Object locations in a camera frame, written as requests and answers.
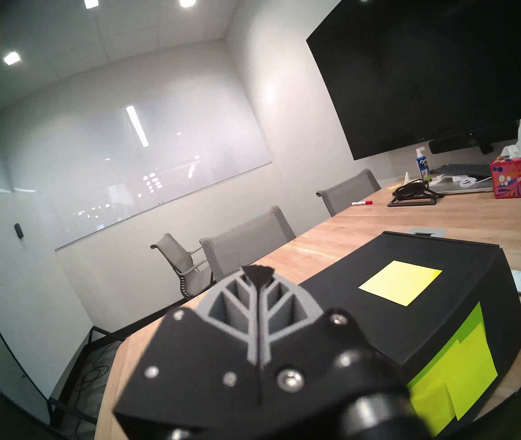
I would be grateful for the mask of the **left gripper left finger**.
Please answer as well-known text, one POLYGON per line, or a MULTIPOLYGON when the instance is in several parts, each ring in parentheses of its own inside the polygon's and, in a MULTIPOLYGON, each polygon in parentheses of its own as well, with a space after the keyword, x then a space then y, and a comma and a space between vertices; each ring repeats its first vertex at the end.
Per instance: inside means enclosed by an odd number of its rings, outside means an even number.
POLYGON ((114 408, 128 439, 261 438, 261 267, 162 321, 114 408))

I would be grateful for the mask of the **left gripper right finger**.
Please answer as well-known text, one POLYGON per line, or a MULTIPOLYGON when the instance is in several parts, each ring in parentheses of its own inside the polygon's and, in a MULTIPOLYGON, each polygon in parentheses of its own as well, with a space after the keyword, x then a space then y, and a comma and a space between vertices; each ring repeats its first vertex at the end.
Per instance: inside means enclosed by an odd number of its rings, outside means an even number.
POLYGON ((342 308, 257 266, 259 439, 407 439, 397 366, 342 308))

